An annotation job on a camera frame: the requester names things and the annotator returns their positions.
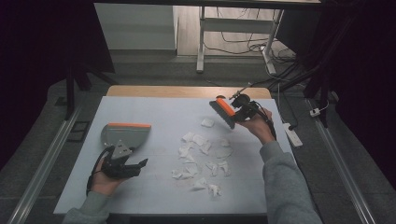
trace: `paper scrap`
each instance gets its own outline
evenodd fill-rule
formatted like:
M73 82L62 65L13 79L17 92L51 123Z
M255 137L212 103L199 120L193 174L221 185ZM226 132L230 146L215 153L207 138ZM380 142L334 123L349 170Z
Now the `paper scrap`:
M189 153L186 156L186 160L184 161L184 163L195 163L195 159L192 157L192 155Z
M223 147L229 147L230 146L230 141L227 138L221 138L220 139L220 144Z
M180 172L179 170L172 170L172 177L174 179L188 179L188 178L193 178L194 175L188 172Z
M206 189L206 187L207 187L207 183L206 183L206 179L204 177L195 181L195 183L193 185L194 189Z
M224 175L228 176L231 174L230 168L228 167L228 162L227 161L222 161L218 163L219 168L224 170Z
M192 138L192 141L201 147L207 142L207 139L205 139L199 134L195 134L194 137Z
M212 144L210 142L206 142L205 144L203 144L199 149L206 155L209 155L209 149L212 146Z
M221 147L216 149L216 157L219 159L227 158L233 154L231 147Z
M186 170L192 175L198 174L198 167L195 163L186 164Z
M192 138L194 137L194 133L188 132L181 139L185 142L192 142Z
M189 178L194 178L194 175L187 172L183 172L181 173L181 177L179 179L189 179Z
M213 119L204 119L201 122L201 125L206 127L206 128L211 128L215 124L215 121Z
M182 174L179 170L172 170L172 177L175 179L181 178Z
M212 171L212 176L218 175L218 165L215 164L214 162L207 162L206 163L207 168L209 168Z
M220 187L217 185L209 185L208 189L209 189L209 193L211 193L213 195L213 197L221 195Z
M187 145L185 145L185 146L183 146L183 147L180 147L180 148L178 149L178 156L179 156L180 158L186 158L187 155L189 155L190 148L191 148L191 144L187 144Z

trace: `sleeve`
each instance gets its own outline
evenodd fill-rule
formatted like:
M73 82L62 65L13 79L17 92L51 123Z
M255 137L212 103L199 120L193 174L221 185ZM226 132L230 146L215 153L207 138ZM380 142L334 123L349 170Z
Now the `sleeve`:
M106 210L106 204L109 199L110 198L104 194L90 191L81 208L70 209L64 217L63 223L106 223L106 219L109 215Z
M277 141L260 150L264 167L269 223L322 223L314 209L305 178L289 152Z

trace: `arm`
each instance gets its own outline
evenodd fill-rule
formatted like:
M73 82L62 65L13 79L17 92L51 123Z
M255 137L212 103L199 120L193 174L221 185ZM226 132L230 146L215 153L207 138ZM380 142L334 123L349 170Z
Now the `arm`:
M265 110L268 118L271 112ZM303 174L289 153L283 152L271 135L267 124L258 115L240 122L262 142L267 216L269 223L321 223L311 201Z
M112 179L100 172L102 167L101 160L96 167L96 173L93 176L92 188L87 195L84 204L79 208L70 209L64 217L64 224L87 223L97 224L106 223L108 211L107 202L116 188L125 179Z

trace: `wall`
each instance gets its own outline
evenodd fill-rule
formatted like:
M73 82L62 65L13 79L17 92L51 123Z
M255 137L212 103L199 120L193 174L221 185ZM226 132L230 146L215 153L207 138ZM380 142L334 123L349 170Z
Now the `wall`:
M95 4L109 49L176 49L173 6Z

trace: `wooden board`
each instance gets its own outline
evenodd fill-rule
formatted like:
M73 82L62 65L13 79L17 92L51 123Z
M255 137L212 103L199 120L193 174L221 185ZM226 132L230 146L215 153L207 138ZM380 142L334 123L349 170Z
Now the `wooden board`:
M185 86L111 86L107 96L211 98L218 95L231 97L240 87L185 87ZM271 99L265 88L248 88L243 91L251 99Z

